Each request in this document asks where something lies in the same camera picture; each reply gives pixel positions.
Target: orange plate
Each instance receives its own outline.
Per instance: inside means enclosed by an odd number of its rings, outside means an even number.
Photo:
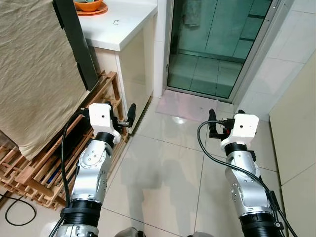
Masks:
[[[107,12],[108,11],[108,6],[105,3],[101,3],[101,6],[95,10],[95,11],[81,11],[81,10],[77,10],[77,15],[78,16],[88,16],[88,15],[94,15],[94,14],[98,14],[98,13],[103,13],[103,12]]]

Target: white cabinet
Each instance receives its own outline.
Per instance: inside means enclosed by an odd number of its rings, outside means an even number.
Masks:
[[[296,234],[315,236],[316,52],[270,112],[286,216]]]
[[[136,120],[130,133],[153,91],[153,37],[153,20],[150,19],[122,51],[91,48],[97,71],[118,73],[125,118],[130,105],[136,104]]]

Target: black panel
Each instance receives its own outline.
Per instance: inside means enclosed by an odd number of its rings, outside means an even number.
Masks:
[[[91,91],[98,82],[98,77],[87,42],[83,36],[74,2],[73,0],[54,0],[53,4],[73,50],[84,86]]]

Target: door frame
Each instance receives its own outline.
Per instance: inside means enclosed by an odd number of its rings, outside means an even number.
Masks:
[[[183,92],[187,94],[202,96],[206,98],[211,98],[219,100],[222,102],[232,103],[234,107],[237,108],[240,104],[243,96],[245,95],[247,89],[250,86],[256,72],[259,70],[266,54],[269,51],[284,19],[289,10],[289,5],[291,5],[294,0],[272,0],[270,8],[267,15],[261,25],[258,35],[253,43],[253,46],[244,62],[239,76],[233,86],[233,89],[228,98],[222,98],[218,96],[206,95],[198,92],[178,89],[174,87],[167,86],[168,77],[168,64],[170,56],[170,42],[171,42],[171,31],[172,31],[172,18],[173,18],[173,8],[174,0],[167,1],[167,9],[170,11],[166,13],[166,28],[165,28],[165,54],[164,62],[166,65],[166,74],[163,75],[163,90],[170,89],[178,92]]]

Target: glass door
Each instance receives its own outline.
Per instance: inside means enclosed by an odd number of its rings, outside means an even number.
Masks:
[[[168,88],[229,101],[272,2],[174,0]]]

